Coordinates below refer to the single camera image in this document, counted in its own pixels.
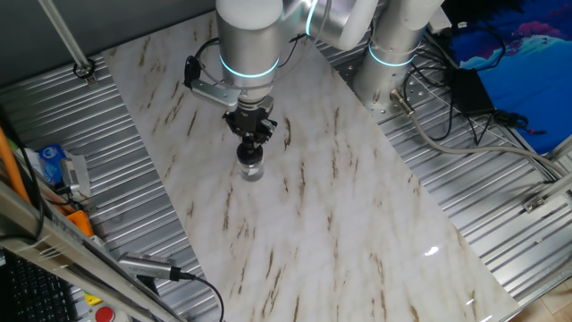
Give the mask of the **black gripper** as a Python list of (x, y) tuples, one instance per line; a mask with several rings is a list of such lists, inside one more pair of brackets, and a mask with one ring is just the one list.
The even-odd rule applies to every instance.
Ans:
[(270, 119), (273, 98), (264, 97), (256, 102), (239, 101), (235, 110), (224, 114), (224, 121), (243, 143), (248, 134), (254, 134), (257, 145), (265, 144), (272, 136), (277, 122)]

